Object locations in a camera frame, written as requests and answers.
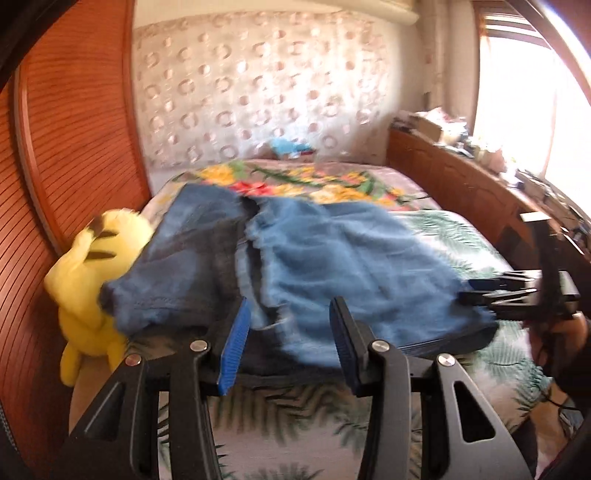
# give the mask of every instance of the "pikachu plush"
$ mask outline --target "pikachu plush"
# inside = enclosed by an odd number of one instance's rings
[[[127,339],[101,311],[102,284],[126,273],[152,237],[150,223],[131,210],[109,210],[82,230],[45,277],[45,288],[59,306],[61,331],[67,340],[60,376],[73,387],[83,355],[104,356],[111,371],[121,362]]]

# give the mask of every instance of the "black clamp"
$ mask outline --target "black clamp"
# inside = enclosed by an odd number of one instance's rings
[[[461,291],[457,299],[464,305],[486,306],[499,320],[528,321],[547,353],[544,373],[555,377],[564,367],[566,346],[562,335],[551,333],[551,329],[556,322],[573,318],[580,294],[569,273],[558,268],[550,217],[532,212],[523,213],[521,219],[531,228],[541,269],[468,280],[471,290]]]
[[[355,321],[341,297],[330,325],[347,385],[372,397],[359,480],[406,480],[411,393],[421,395],[423,480],[531,480],[511,435],[456,359],[406,356]]]
[[[179,479],[221,479],[207,396],[233,386],[251,312],[238,299],[203,339],[177,353],[128,356],[64,443],[52,480],[157,480],[158,394],[169,392],[171,471]]]

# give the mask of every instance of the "wooden wardrobe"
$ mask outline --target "wooden wardrobe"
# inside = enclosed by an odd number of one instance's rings
[[[46,478],[67,435],[64,347],[43,278],[79,230],[150,192],[131,94],[133,0],[79,0],[0,92],[0,402]]]

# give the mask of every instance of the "metal screw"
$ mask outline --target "metal screw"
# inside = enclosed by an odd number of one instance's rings
[[[449,353],[442,353],[437,357],[437,361],[444,367],[451,367],[456,364],[456,359]]]
[[[375,352],[387,352],[390,350],[390,345],[385,340],[374,340],[371,342],[371,348],[373,348]]]
[[[204,352],[207,350],[207,342],[205,340],[194,340],[189,347],[193,352]]]
[[[139,365],[141,361],[142,358],[138,353],[132,353],[131,355],[125,357],[125,365],[128,367],[135,367],[136,365]]]

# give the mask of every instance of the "floral bedspread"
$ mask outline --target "floral bedspread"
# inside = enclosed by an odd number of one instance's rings
[[[304,196],[317,202],[379,203],[461,277],[486,278],[510,269],[472,225],[454,213],[436,210],[437,205],[412,181],[391,169],[276,161],[207,167],[172,179],[143,214],[156,225],[187,181],[205,181],[249,194]],[[154,358],[176,347],[170,338],[151,337],[130,344],[129,352]],[[550,383],[534,365],[525,332],[517,323],[501,322],[489,346],[459,360],[510,431],[522,423]],[[370,406],[370,400],[353,397],[342,384],[275,389],[235,386],[226,397],[210,398],[223,475],[236,480],[353,480],[361,463]],[[167,417],[168,396],[162,393],[158,437],[163,479],[171,478]],[[420,427],[420,405],[414,398],[411,479],[420,477]]]
[[[391,168],[343,162],[236,160],[181,173],[164,185],[144,215],[159,223],[186,183],[218,185],[250,196],[301,197],[317,203],[365,201],[391,211],[439,209],[416,183]]]

